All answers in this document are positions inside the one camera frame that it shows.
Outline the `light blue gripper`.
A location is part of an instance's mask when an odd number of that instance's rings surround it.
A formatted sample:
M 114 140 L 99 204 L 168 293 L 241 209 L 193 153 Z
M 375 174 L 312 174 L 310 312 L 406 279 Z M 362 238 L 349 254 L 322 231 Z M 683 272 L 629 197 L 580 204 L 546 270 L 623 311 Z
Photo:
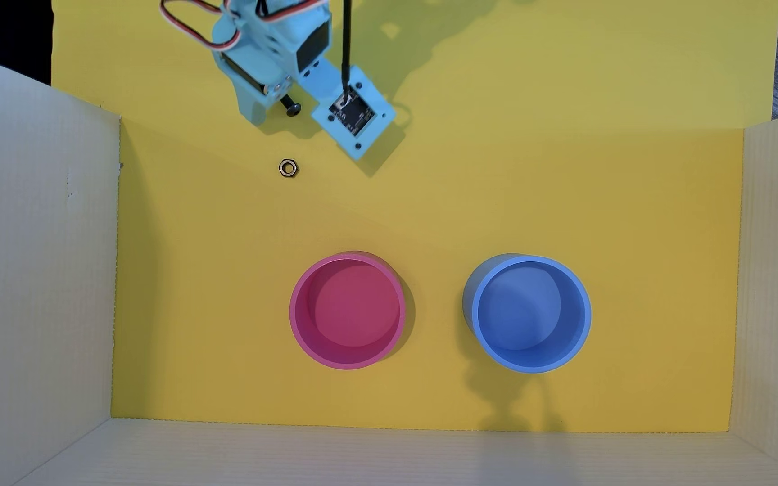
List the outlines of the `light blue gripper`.
M 223 1 L 213 39 L 236 36 L 232 48 L 213 55 L 235 88 L 242 116 L 254 126 L 328 49 L 328 1 Z

